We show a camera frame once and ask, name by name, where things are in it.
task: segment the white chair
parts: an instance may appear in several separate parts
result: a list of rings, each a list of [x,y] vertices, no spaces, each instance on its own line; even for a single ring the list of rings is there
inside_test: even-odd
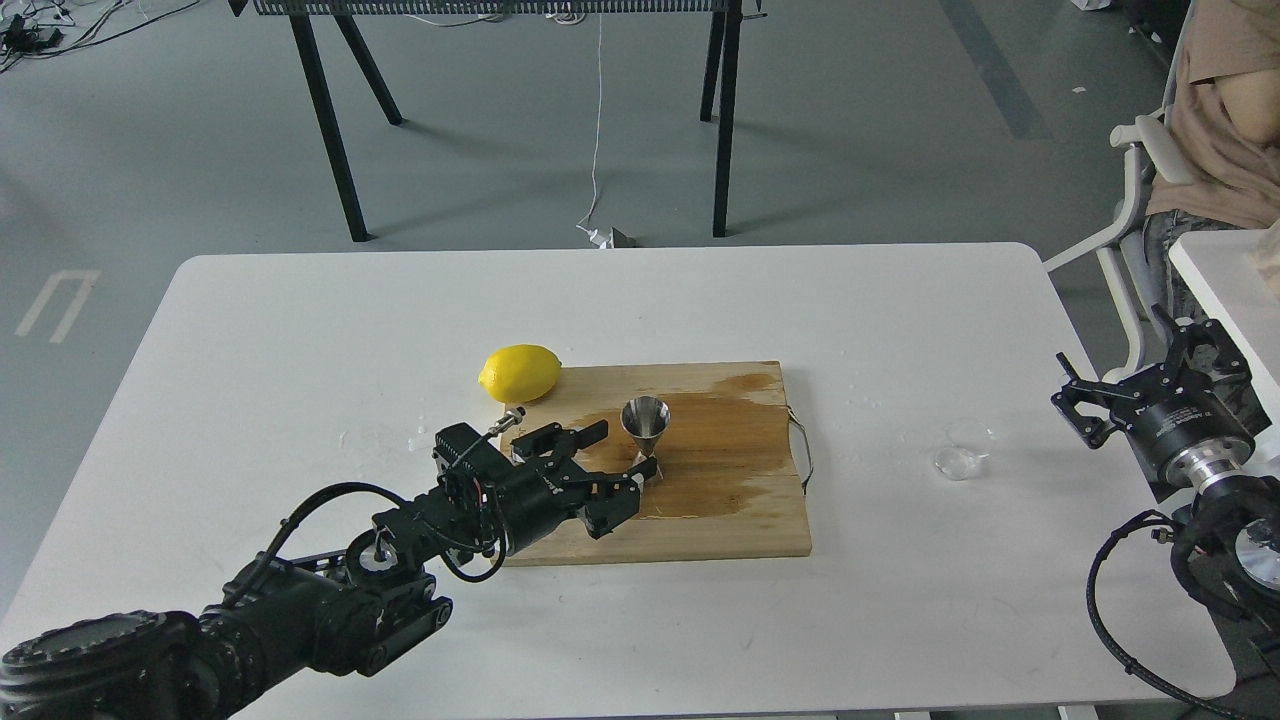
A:
[[[1193,13],[1194,8],[1187,14],[1188,23]],[[1183,28],[1185,35],[1187,26],[1184,24]],[[1165,127],[1169,117],[1167,110],[1172,101],[1175,69],[1180,54],[1181,42],[1179,41],[1174,51],[1172,69],[1170,69],[1169,81],[1165,85],[1165,101],[1161,109],[1151,115],[1138,115],[1133,124],[1116,126],[1111,131],[1111,146],[1125,147],[1124,200],[1116,209],[1115,219],[1110,225],[1044,260],[1044,272],[1047,273],[1089,254],[1094,255],[1098,264],[1102,265],[1102,275],[1129,342],[1124,365],[1105,373],[1103,380],[1106,382],[1115,382],[1135,373],[1143,366],[1148,350],[1142,319],[1146,319],[1146,310],[1160,297],[1160,288],[1155,287],[1152,270],[1147,265],[1142,237],[1147,200],[1151,196],[1151,181],[1155,173],[1160,172],[1172,184],[1190,184],[1193,182],[1192,172],[1187,167],[1181,151],[1172,136],[1169,135],[1169,128]],[[1161,342],[1167,343],[1169,338],[1164,337],[1164,328],[1158,323],[1152,323],[1152,327]]]

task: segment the yellow lemon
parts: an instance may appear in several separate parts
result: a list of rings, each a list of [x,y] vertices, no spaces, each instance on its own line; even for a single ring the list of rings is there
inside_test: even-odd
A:
[[[490,355],[477,379],[498,402],[529,402],[556,387],[559,357],[540,345],[512,345]]]

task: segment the wooden cutting board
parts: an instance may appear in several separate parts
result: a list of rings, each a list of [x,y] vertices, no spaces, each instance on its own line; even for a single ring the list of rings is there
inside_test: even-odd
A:
[[[671,425],[655,452],[663,477],[645,488],[640,512],[599,541],[580,521],[566,521],[509,565],[809,555],[809,518],[776,361],[564,368],[552,392],[524,404],[527,416],[502,450],[509,454],[512,437],[547,423],[575,428],[605,419],[609,437],[575,460],[588,470],[621,473],[636,447],[620,415],[641,395],[667,402]]]

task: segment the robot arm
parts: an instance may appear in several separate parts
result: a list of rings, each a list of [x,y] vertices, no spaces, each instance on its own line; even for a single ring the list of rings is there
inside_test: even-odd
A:
[[[339,483],[303,502],[265,552],[224,585],[200,618],[136,611],[84,620],[10,650],[0,661],[5,719],[207,720],[227,717],[303,667],[370,676],[444,626],[453,601],[436,597],[424,564],[440,557],[458,578],[493,577],[507,555],[563,520],[593,538],[635,515],[650,459],[623,474],[590,473],[573,455],[608,436],[550,424],[513,442],[511,462],[486,441],[517,424],[511,411],[485,434],[457,424],[435,437],[436,487],[406,501],[365,483]],[[342,551],[276,556],[316,507],[349,492],[396,506],[374,515]],[[493,559],[479,575],[475,555]]]
[[[1153,310],[1174,338],[1164,363],[1100,383],[1082,379],[1059,354],[1069,380],[1052,402],[1091,448],[1123,433],[1153,488],[1194,488],[1189,507],[1161,516],[1171,532],[1153,537],[1171,543],[1170,565],[1188,596],[1219,616],[1263,628],[1253,646],[1280,676],[1280,482],[1244,471],[1253,438],[1215,393],[1248,383],[1248,365],[1217,322],[1178,325]],[[1211,373],[1189,366],[1197,352],[1215,354]],[[1082,404],[1106,410],[1106,418],[1082,414]],[[1192,571],[1193,559],[1211,566],[1220,588]]]

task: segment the white table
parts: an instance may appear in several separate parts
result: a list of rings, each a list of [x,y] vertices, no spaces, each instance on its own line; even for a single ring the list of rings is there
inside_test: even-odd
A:
[[[244,717],[600,717],[1160,698],[1094,638],[1084,578],[1151,505],[1129,448],[1091,452],[1048,397],[1085,357],[1020,245],[210,256],[174,277],[3,628],[198,611],[324,483],[410,495],[407,439],[498,415],[495,347],[566,365],[776,359],[817,473],[808,559],[439,573],[444,632],[372,679],[303,671]],[[929,465],[961,415],[984,477]],[[326,507],[285,555],[344,546]],[[1101,582],[1116,635],[1201,694],[1234,673],[1166,550]]]
[[[1249,468],[1280,473],[1280,300],[1249,260],[1266,231],[1189,232],[1169,251],[1210,318],[1231,334],[1272,424],[1258,433]]]

